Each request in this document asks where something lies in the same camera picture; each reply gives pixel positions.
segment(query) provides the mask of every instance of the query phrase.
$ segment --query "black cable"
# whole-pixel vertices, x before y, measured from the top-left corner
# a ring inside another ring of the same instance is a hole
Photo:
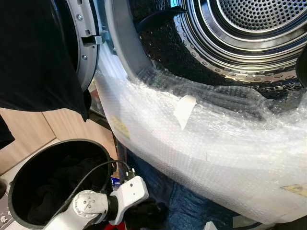
[[[94,167],[92,170],[90,170],[83,178],[82,180],[77,184],[77,186],[75,187],[75,189],[71,192],[71,194],[69,195],[69,197],[65,200],[64,204],[57,210],[57,212],[52,216],[51,219],[53,219],[58,213],[60,213],[67,204],[69,204],[69,202],[71,202],[71,199],[72,197],[74,196],[75,192],[78,190],[78,188],[80,187],[80,185],[85,181],[85,179],[93,172],[95,171],[96,169],[98,169],[99,167],[101,166],[104,166],[106,164],[111,164],[111,163],[114,163],[114,162],[117,162],[117,163],[122,163],[126,168],[127,168],[127,171],[130,171],[130,167],[128,166],[127,163],[125,163],[124,161],[118,161],[118,160],[113,160],[113,161],[107,161],[107,162],[104,162],[104,163],[101,163],[99,165],[97,165],[96,167]],[[107,183],[108,183],[108,178],[105,180],[105,183],[103,185],[103,187],[106,187]]]

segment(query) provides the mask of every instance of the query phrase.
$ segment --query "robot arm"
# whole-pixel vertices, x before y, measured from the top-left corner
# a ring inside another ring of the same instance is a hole
[[[118,225],[128,208],[148,198],[144,180],[135,176],[122,184],[110,196],[90,190],[79,192],[68,209],[55,216],[44,230],[83,230],[99,220]]]

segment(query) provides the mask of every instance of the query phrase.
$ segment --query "black bin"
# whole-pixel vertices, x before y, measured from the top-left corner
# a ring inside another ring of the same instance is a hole
[[[43,229],[79,181],[95,166],[110,160],[107,150],[94,141],[73,139],[40,151],[17,173],[9,192],[13,218],[29,229]],[[99,191],[108,180],[106,193],[112,192],[107,164],[95,170],[79,190]]]

